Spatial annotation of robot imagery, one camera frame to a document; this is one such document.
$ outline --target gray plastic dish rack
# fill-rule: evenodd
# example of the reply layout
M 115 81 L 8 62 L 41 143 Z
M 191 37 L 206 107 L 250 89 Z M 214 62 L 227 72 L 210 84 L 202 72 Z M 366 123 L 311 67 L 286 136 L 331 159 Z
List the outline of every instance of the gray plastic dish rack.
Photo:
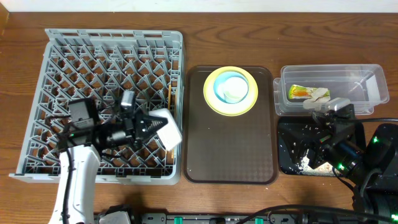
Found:
M 124 90 L 137 93 L 137 109 L 167 108 L 182 130 L 184 54 L 182 34 L 154 30 L 46 29 L 50 42 L 30 111 L 17 170 L 10 177 L 32 183 L 57 183 L 60 161 L 57 138 L 68 115 L 68 102 L 94 98 L 99 108 L 111 105 Z M 102 122 L 111 109 L 100 111 Z M 173 185 L 180 179 L 181 144 L 166 151 L 156 135 L 138 151 L 119 147 L 122 158 L 101 160 L 96 182 Z

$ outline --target food container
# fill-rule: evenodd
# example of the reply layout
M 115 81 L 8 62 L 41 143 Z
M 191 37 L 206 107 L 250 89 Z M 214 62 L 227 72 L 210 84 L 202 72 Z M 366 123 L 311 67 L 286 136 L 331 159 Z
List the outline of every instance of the food container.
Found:
M 305 99 L 289 99 L 292 85 L 328 88 L 331 100 L 347 98 L 356 115 L 372 114 L 374 106 L 389 101 L 386 78 L 380 65 L 288 65 L 274 80 L 275 110 L 279 116 L 309 115 Z M 326 103 L 320 107 L 326 111 Z

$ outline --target yellow plate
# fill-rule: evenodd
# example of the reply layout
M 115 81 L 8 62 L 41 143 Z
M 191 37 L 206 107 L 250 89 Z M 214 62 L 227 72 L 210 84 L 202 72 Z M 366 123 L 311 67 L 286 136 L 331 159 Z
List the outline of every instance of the yellow plate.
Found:
M 217 98 L 214 92 L 214 83 L 217 77 L 224 72 L 238 72 L 243 75 L 248 81 L 248 94 L 239 103 L 230 104 L 222 102 L 220 99 Z M 259 91 L 257 88 L 257 83 L 254 80 L 253 76 L 244 69 L 234 66 L 227 66 L 216 69 L 207 77 L 205 81 L 205 86 L 203 87 L 203 94 L 210 108 L 213 109 L 215 112 L 225 116 L 237 116 L 248 112 L 256 103 L 258 93 Z

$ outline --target wooden table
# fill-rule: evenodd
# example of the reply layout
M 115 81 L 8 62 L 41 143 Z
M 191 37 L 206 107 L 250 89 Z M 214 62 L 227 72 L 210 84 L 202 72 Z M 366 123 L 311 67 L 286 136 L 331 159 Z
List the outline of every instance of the wooden table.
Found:
M 284 65 L 377 63 L 386 74 L 390 102 L 368 117 L 398 116 L 396 14 L 171 14 L 11 13 L 0 41 L 0 222 L 46 223 L 56 184 L 26 184 L 15 172 L 30 107 L 49 41 L 45 28 L 179 30 L 186 68 L 256 65 L 280 76 Z M 377 123 L 365 124 L 370 139 Z M 351 192 L 336 178 L 280 174 L 270 186 L 97 184 L 95 212 L 130 203 L 140 212 L 252 213 L 305 203 L 351 208 Z

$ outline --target cable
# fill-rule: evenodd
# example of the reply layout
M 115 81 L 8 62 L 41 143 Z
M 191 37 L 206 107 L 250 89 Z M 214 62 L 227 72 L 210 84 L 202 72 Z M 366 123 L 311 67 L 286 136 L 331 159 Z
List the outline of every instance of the cable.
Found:
M 114 106 L 111 107 L 111 111 L 112 111 L 111 117 L 108 118 L 106 121 L 104 121 L 104 123 L 102 123 L 102 124 L 109 124 L 110 122 L 112 122 L 112 120 L 113 120 L 114 117 L 116 116 L 116 114 L 114 113 L 113 108 L 114 108 Z
M 341 179 L 337 174 L 336 174 L 336 170 L 334 167 L 331 168 L 331 171 L 333 171 L 333 174 L 337 177 L 338 180 L 341 181 L 341 183 L 343 183 L 345 186 L 347 186 L 352 192 L 354 191 L 354 187 L 349 184 L 347 181 Z
M 373 174 L 381 174 L 381 170 L 379 168 L 374 168 L 373 170 L 371 170 L 365 177 L 365 179 L 363 180 L 363 184 L 361 186 L 361 190 L 359 190 L 359 193 L 361 194 L 361 197 L 363 197 L 363 194 L 365 192 L 365 188 L 369 182 L 369 180 L 371 179 Z
M 398 122 L 398 118 L 366 118 L 366 119 L 339 119 L 348 123 L 365 123 L 365 122 Z
M 265 208 L 258 212 L 255 212 L 252 215 L 237 222 L 236 224 L 243 224 L 259 215 L 262 215 L 262 214 L 265 214 L 265 213 L 271 212 L 271 211 L 282 210 L 282 209 L 312 210 L 312 211 L 316 211 L 316 212 L 327 212 L 327 213 L 335 213 L 335 214 L 340 214 L 340 215 L 349 215 L 349 216 L 362 217 L 362 218 L 368 218 L 371 220 L 378 220 L 378 221 L 382 221 L 382 222 L 392 223 L 392 218 L 382 217 L 380 215 L 373 215 L 373 214 L 368 214 L 368 213 L 363 213 L 363 212 L 355 212 L 355 211 L 341 209 L 341 208 L 330 208 L 330 207 L 321 207 L 321 206 L 312 206 L 312 205 L 279 205 L 279 206 L 275 206 L 275 207 Z
M 269 223 L 271 223 L 271 224 L 274 224 L 274 222 L 271 221 L 271 219 L 269 218 L 269 217 L 271 216 L 271 213 L 272 213 L 272 211 L 270 211 L 270 212 L 267 214 L 267 221 L 269 221 Z
M 47 121 L 50 121 L 51 119 L 60 119 L 60 118 L 69 118 L 70 115 L 62 115 L 62 116 L 48 116 L 44 119 L 44 123 L 47 124 Z
M 105 152 L 101 153 L 101 156 L 106 156 L 106 157 L 115 158 L 115 159 L 122 158 L 121 155 L 112 155 L 112 154 L 108 154 L 108 153 L 105 153 Z
M 98 108 L 97 111 L 103 111 L 105 109 L 109 109 L 109 108 L 113 108 L 113 107 L 115 107 L 115 104 L 111 104 L 111 105 L 108 105 L 108 106 L 104 106 L 104 107 Z
M 68 201 L 69 201 L 69 191 L 70 191 L 70 181 L 72 180 L 72 171 L 73 171 L 73 164 L 72 164 L 72 156 L 67 149 L 67 155 L 69 160 L 69 167 L 68 167 L 68 179 L 67 185 L 65 186 L 65 194 L 63 195 L 63 205 L 62 205 L 62 223 L 67 224 L 68 220 Z
M 290 217 L 292 217 L 292 218 L 293 218 L 293 220 L 294 220 L 294 223 L 297 223 L 297 217 L 296 217 L 296 218 L 294 218 L 292 214 L 289 214 L 289 215 L 290 215 Z

